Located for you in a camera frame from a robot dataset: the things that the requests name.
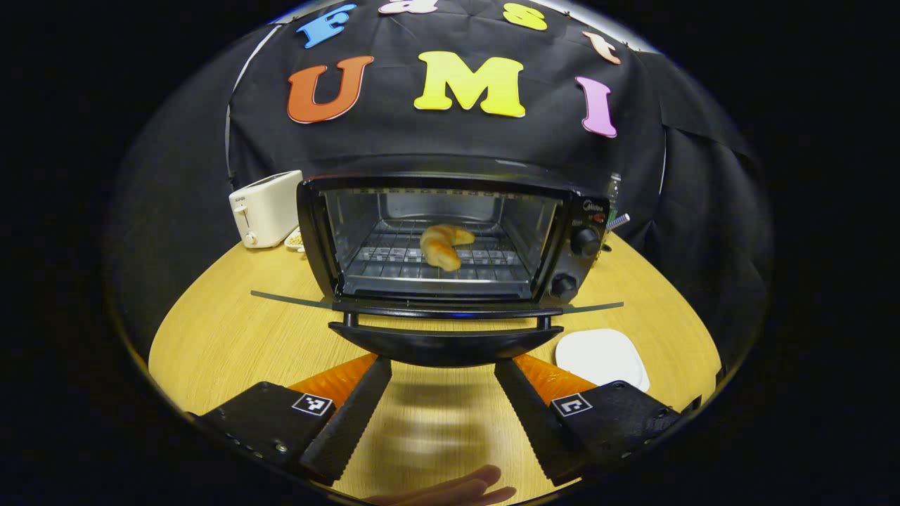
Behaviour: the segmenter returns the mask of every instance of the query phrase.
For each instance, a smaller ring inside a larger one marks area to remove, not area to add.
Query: yellow letter m
[[[481,101],[481,109],[490,114],[521,118],[525,107],[518,102],[518,73],[522,64],[514,59],[491,58],[472,72],[456,53],[428,51],[418,55],[427,64],[425,91],[413,104],[417,109],[445,111],[453,105],[446,97],[446,85],[459,104],[468,111],[488,88],[488,97]]]

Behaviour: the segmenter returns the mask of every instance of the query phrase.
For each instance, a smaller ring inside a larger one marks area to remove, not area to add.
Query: black fabric backdrop
[[[548,28],[503,18],[502,2],[442,0],[429,14],[381,15],[381,1],[356,2],[337,36],[305,49],[296,30],[341,3],[263,26],[193,76],[154,117],[125,159],[107,248],[123,320],[146,357],[168,309],[237,241],[230,189],[316,160],[390,154],[451,154],[527,161],[602,189],[623,177],[617,232],[680,290],[710,329],[725,369],[746,355],[761,324],[772,272],[761,164],[708,92],[666,57],[615,46],[605,61],[592,30],[541,5]],[[420,111],[426,64],[420,53],[455,52],[475,70],[491,57],[523,64],[523,118],[470,111]],[[288,77],[325,65],[317,102],[337,95],[342,59],[371,55],[355,105],[335,120],[299,124],[286,113]],[[609,86],[613,139],[585,130],[575,77]],[[229,160],[225,112],[230,108]]]

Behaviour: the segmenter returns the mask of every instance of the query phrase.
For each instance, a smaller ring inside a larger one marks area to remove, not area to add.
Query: human hand
[[[377,506],[487,506],[509,499],[516,493],[513,487],[503,487],[485,493],[500,480],[500,468],[485,465],[454,480],[427,488],[394,495],[373,495],[363,499]]]

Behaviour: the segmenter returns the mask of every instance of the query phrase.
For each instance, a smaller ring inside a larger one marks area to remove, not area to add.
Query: oven logo
[[[585,211],[603,211],[602,205],[596,205],[590,200],[584,201],[584,205],[582,205]]]

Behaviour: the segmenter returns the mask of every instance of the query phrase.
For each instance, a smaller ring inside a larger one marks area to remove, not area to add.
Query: wooden table
[[[553,362],[567,333],[615,329],[640,353],[649,395],[682,410],[709,398],[721,364],[707,329],[675,288],[615,234],[572,301],[623,307],[553,318],[565,331],[530,352]],[[181,296],[160,326],[148,368],[181,409],[205,413],[259,381],[291,385],[366,352],[328,329],[341,313],[251,295],[251,290],[318,301],[305,256],[284,246],[236,245]],[[517,321],[404,320],[360,315],[364,325],[401,329],[504,330]],[[493,366],[435,369],[393,363],[393,378],[334,490],[355,497],[442,482],[491,463],[508,503],[556,490],[544,478]]]

